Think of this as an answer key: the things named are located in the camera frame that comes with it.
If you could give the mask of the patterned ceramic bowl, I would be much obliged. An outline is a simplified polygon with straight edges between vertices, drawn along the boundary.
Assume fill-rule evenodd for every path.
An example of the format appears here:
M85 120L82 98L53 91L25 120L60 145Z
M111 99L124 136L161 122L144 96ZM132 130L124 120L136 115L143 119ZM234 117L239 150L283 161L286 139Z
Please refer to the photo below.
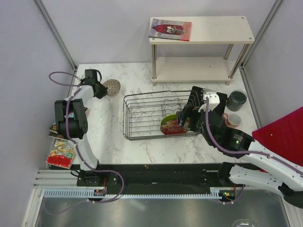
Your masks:
M116 79L106 80L103 86L107 88L107 96L116 96L121 89L121 83Z

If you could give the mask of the pink ceramic mug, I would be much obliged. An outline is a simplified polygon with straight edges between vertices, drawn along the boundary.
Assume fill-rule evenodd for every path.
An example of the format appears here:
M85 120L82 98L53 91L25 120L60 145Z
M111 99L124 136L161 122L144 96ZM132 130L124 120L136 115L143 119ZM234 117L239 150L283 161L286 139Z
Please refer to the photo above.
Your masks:
M224 113L222 118L224 119L226 126L230 128L237 128L241 124L241 118L236 114Z

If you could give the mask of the treehouse paperback book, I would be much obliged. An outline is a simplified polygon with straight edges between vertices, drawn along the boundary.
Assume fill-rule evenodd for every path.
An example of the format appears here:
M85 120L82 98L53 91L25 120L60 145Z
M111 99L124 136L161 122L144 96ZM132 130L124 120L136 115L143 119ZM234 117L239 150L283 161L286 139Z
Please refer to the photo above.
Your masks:
M87 108L87 107L84 107L84 110L85 110L85 114L86 114L86 117L88 117L89 113L90 113L90 110ZM49 128L49 131L50 132L53 132L53 133L58 133L57 132L57 128L56 128L56 123L53 123L50 128Z

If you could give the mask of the colourful bottom book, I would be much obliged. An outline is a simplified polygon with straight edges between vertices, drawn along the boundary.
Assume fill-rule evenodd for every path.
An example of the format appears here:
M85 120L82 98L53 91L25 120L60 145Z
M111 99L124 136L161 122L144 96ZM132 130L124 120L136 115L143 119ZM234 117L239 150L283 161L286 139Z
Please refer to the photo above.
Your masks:
M46 163L53 166L70 169L75 157L76 152L73 145L65 140L56 140L46 159Z

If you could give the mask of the red book on shelf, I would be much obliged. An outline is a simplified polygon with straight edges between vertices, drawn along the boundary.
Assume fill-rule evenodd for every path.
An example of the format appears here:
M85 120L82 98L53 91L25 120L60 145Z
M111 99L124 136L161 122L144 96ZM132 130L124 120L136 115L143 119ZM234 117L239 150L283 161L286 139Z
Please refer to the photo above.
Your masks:
M192 23L166 19L153 19L149 32L150 38L189 41Z

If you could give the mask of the black clipboard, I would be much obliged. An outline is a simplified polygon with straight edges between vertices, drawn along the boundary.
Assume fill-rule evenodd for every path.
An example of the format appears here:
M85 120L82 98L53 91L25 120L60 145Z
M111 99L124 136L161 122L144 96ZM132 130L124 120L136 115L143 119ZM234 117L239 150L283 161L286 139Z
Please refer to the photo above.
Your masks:
M203 93L205 92L216 92L220 98L220 103L219 105L212 111L218 112L219 114L224 113L226 102L227 102L227 95L224 93L220 93L208 88L202 88L202 87L197 87L197 86L192 86L190 95L188 97L188 105L193 105L193 106L201 106L205 102L203 101Z

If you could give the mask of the right aluminium frame post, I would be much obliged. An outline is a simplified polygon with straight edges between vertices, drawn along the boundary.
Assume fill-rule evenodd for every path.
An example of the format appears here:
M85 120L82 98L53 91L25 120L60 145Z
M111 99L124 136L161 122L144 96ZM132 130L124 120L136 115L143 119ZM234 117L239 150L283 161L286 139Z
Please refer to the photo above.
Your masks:
M260 30L258 31L258 34L255 38L254 44L251 45L251 47L248 49L247 54L245 55L244 59L242 60L241 65L239 67L240 70L243 70L245 68L245 66L247 65L248 61L252 57L252 54L256 50L257 46L260 44L264 34L266 33L269 26L273 22L276 14L278 13L280 8L282 7L283 3L284 3L284 0L276 0L274 2L273 6L271 7L271 9L268 13L268 15L265 18Z

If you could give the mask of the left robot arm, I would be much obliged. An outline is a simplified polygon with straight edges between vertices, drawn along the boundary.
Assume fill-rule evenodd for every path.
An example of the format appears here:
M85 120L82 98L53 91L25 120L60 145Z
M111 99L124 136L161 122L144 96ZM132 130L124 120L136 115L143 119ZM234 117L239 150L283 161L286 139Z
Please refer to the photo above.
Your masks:
M84 105L92 98L102 99L107 95L107 87L101 84L99 70L85 70L84 78L76 90L64 100L54 103L56 129L73 145L80 163L77 175L78 187L100 187L104 185L104 175L99 169L98 158L93 154L88 141L89 124Z

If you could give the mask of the black wire dish rack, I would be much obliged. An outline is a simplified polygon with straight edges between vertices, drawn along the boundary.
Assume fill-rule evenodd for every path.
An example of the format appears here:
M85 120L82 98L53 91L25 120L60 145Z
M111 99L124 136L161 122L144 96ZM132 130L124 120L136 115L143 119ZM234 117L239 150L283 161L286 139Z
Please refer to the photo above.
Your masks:
M126 95L123 105L123 135L128 140L151 140L174 137L196 136L198 132L164 135L160 131L164 117L176 114L178 117L191 90L158 91Z

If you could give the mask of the aluminium frame post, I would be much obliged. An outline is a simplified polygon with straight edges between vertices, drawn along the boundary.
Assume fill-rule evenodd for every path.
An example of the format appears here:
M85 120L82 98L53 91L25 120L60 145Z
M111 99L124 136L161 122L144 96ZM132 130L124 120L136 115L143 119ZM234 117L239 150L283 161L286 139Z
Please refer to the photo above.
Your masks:
M273 22L276 14L278 13L280 8L282 7L283 3L284 3L284 0L276 0L274 2L273 6L271 7L271 9L268 13L268 15L265 18L260 30L258 31L258 34L255 38L254 44L251 45L251 47L248 49L247 54L245 55L244 59L242 60L241 65L239 67L240 70L243 70L245 68L245 66L247 65L248 61L252 57L252 54L256 50L257 46L260 44L264 34L266 33L269 26Z
M43 20L45 21L46 25L48 26L51 34L53 35L55 41L57 42L59 48L61 49L62 53L64 54L67 62L71 66L73 72L77 70L77 65L75 61L73 60L71 54L69 53L58 29L55 26L55 23L53 22L50 14L48 13L44 3L42 0L33 0L33 3L37 7L38 11L40 12Z

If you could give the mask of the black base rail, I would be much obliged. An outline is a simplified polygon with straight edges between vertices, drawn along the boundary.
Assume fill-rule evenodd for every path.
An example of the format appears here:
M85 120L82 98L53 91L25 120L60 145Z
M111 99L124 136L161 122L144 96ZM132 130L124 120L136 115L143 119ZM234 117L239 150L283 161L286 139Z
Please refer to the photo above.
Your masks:
M221 175L222 164L110 164L99 165L97 173L74 166L71 175L77 178L77 186L104 186L125 188L130 185L180 184L202 187L234 187L227 174Z

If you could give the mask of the green plate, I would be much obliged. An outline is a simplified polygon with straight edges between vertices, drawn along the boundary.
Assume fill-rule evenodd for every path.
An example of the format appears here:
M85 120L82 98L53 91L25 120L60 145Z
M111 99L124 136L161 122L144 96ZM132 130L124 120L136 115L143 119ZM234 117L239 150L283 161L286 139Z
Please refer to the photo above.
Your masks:
M171 114L164 117L161 121L161 125L172 125L178 123L178 117L176 114Z

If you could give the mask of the red folder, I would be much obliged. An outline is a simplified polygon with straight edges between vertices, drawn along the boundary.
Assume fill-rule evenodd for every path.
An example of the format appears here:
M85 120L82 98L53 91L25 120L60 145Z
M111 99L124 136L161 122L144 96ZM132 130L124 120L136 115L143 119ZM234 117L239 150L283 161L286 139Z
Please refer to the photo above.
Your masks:
M279 156L303 165L303 108L252 132L252 137Z

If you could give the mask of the white two-tier shelf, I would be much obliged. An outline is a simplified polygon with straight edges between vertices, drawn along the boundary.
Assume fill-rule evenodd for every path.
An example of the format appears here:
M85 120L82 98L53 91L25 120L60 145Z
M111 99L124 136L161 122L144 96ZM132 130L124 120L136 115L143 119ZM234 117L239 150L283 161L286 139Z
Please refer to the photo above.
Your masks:
M255 41L245 16L151 17L192 23L190 40L149 38L151 81L229 85Z

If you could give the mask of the red floral plate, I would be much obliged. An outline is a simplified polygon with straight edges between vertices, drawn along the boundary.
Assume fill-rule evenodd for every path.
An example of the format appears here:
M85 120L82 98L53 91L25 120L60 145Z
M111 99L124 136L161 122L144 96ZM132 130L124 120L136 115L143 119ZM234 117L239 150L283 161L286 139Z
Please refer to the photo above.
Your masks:
M187 118L183 126L179 126L178 123L172 125L161 125L160 131L164 135L184 134L190 129L190 120Z

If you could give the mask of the dark grey mug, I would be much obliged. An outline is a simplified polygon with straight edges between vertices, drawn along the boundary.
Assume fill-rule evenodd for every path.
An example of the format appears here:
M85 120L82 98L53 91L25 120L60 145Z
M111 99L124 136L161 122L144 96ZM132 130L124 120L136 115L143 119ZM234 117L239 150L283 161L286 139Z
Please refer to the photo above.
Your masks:
M246 103L247 95L242 90L234 90L231 92L226 107L233 112L241 109L241 107Z

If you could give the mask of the glass bowl at edge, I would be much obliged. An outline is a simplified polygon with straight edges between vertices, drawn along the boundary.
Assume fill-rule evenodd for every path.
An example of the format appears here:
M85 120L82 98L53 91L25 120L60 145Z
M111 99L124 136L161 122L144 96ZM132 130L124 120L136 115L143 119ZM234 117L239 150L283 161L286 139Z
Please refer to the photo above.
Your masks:
M232 223L231 227L259 227L259 224L250 219L238 219Z

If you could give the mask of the left aluminium frame post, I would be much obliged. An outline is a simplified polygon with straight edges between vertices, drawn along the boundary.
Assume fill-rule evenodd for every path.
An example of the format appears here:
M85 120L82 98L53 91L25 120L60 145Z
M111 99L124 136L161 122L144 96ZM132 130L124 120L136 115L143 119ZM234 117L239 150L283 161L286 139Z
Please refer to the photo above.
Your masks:
M51 34L53 35L55 41L57 42L59 48L61 49L62 53L64 54L67 62L71 66L73 72L77 70L77 65L75 61L73 60L71 54L69 53L58 29L55 26L55 23L53 22L50 14L48 13L44 3L42 0L33 0L33 3L37 7L38 11L40 12L43 20L45 21L46 25L48 26Z

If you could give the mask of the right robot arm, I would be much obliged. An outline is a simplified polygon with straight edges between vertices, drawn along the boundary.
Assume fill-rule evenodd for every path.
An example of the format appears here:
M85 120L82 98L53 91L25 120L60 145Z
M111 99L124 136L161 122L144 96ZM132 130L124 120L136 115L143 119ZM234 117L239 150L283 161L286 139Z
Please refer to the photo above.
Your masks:
M291 205L303 207L303 167L269 150L257 139L226 125L225 106L207 109L185 105L177 112L180 126L203 135L207 143L223 154L251 163L259 171L248 170L236 164L224 163L217 174L222 186L230 183L263 188L284 198Z

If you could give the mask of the clear plastic glass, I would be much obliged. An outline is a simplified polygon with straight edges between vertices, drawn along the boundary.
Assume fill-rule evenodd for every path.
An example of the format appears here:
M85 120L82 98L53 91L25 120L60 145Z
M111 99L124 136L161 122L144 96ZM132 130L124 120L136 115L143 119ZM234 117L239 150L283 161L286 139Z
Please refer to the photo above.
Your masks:
M235 107L240 107L247 101L247 95L242 90L234 90L231 92L229 97L229 105Z

